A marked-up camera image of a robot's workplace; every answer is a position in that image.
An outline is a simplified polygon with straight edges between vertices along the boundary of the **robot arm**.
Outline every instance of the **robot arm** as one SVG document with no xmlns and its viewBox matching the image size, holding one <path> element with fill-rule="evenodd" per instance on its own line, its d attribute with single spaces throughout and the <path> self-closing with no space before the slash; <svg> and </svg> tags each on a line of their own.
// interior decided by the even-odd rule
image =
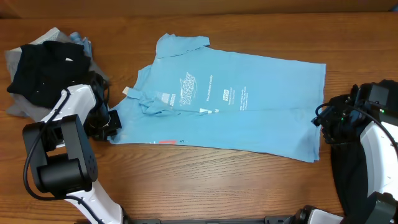
<svg viewBox="0 0 398 224">
<path fill-rule="evenodd" d="M 129 221 L 128 216 L 97 180 L 98 166 L 87 138 L 94 136 L 106 140 L 121 128 L 117 112 L 108 111 L 102 87 L 100 83 L 91 82 L 90 85 L 70 86 L 69 93 L 63 90 L 55 109 L 41 122 L 28 124 L 23 137 L 29 153 L 44 123 L 48 123 L 30 160 L 34 183 L 41 192 L 50 192 L 58 198 L 68 197 L 65 200 L 76 206 L 91 223 L 98 222 L 81 203 L 69 199 L 70 196 L 81 198 L 103 223 L 125 224 Z M 62 109 L 50 120 L 68 94 Z M 66 154 L 47 155 L 47 152 L 64 146 Z"/>
<path fill-rule="evenodd" d="M 373 200 L 374 194 L 383 200 L 387 200 L 385 195 L 388 195 L 391 198 L 388 200 L 396 207 L 398 145 L 394 139 L 398 138 L 397 95 L 398 83 L 392 80 L 360 87 L 354 85 L 349 95 L 336 96 L 319 106 L 317 111 L 322 106 L 327 108 L 320 114 L 317 112 L 312 121 L 315 126 L 323 126 L 325 141 L 331 145 L 338 196 L 345 213 L 356 219 L 350 223 L 370 222 L 360 218 L 371 211 L 358 209 Z M 394 217 L 395 209 L 389 212 L 392 212 L 390 217 Z M 382 223 L 375 219 L 372 222 Z"/>
</svg>

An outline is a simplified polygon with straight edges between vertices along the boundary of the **shirt logo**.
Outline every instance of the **shirt logo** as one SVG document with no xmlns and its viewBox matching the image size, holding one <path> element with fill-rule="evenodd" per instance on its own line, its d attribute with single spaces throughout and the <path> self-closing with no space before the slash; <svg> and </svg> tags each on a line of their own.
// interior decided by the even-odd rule
<svg viewBox="0 0 398 224">
<path fill-rule="evenodd" d="M 197 92 L 197 81 L 196 78 L 187 72 L 184 80 L 180 78 L 181 92 L 180 92 L 180 104 L 191 105 L 192 98 L 195 97 Z"/>
<path fill-rule="evenodd" d="M 229 90 L 224 90 L 223 100 L 228 101 L 229 99 Z"/>
</svg>

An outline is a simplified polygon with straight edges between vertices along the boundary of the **black cable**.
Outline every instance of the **black cable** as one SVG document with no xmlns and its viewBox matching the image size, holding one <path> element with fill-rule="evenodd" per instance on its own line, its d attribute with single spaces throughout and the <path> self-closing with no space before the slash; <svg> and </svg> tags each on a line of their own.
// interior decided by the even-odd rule
<svg viewBox="0 0 398 224">
<path fill-rule="evenodd" d="M 396 152 L 398 153 L 398 144 L 397 144 L 397 142 L 396 142 L 396 141 L 394 140 L 394 138 L 391 136 L 390 132 L 389 132 L 389 131 L 388 131 L 376 118 L 373 118 L 373 117 L 372 117 L 370 114 L 368 114 L 367 112 L 365 112 L 365 111 L 363 111 L 363 110 L 361 110 L 361 109 L 355 108 L 354 106 L 347 105 L 347 107 L 350 108 L 350 109 L 352 109 L 352 110 L 356 110 L 356 111 L 360 112 L 361 114 L 367 116 L 369 119 L 373 120 L 373 122 L 375 122 L 375 123 L 384 131 L 384 133 L 385 133 L 385 134 L 387 135 L 387 137 L 390 139 L 391 144 L 392 144 L 392 145 L 394 146 L 394 148 L 396 149 Z"/>
<path fill-rule="evenodd" d="M 36 149 L 37 144 L 39 143 L 40 139 L 42 138 L 44 132 L 47 130 L 49 124 L 51 123 L 51 121 L 54 120 L 54 118 L 59 114 L 59 111 L 62 110 L 63 106 L 65 106 L 65 104 L 67 103 L 67 101 L 69 100 L 70 97 L 70 92 L 69 90 L 66 88 L 65 91 L 67 92 L 67 96 L 66 98 L 62 101 L 61 105 L 54 110 L 54 114 L 50 117 L 50 119 L 43 125 L 43 128 L 40 130 L 40 133 L 37 135 L 37 137 L 35 138 L 32 147 L 30 147 L 30 151 L 28 153 L 28 156 L 26 157 L 25 160 L 25 165 L 24 165 L 24 185 L 25 185 L 25 189 L 26 191 L 30 194 L 30 196 L 32 196 L 33 198 L 36 198 L 37 200 L 43 200 L 43 201 L 55 201 L 55 200 L 62 200 L 62 199 L 72 199 L 72 200 L 76 200 L 78 203 L 82 204 L 87 211 L 90 213 L 90 215 L 100 224 L 103 224 L 103 222 L 95 215 L 95 213 L 92 211 L 92 209 L 86 204 L 86 202 L 83 201 L 83 199 L 75 197 L 75 196 L 65 196 L 63 198 L 58 198 L 58 197 L 42 197 L 37 195 L 35 192 L 33 192 L 33 190 L 29 187 L 29 183 L 27 180 L 27 170 L 29 168 L 29 164 L 30 164 L 30 160 L 32 159 L 32 155 L 34 150 Z"/>
<path fill-rule="evenodd" d="M 317 116 L 319 116 L 318 110 L 319 110 L 320 108 L 324 107 L 324 106 L 329 106 L 329 105 L 330 105 L 329 103 L 322 103 L 321 105 L 319 105 L 319 106 L 315 109 L 315 114 L 316 114 Z"/>
</svg>

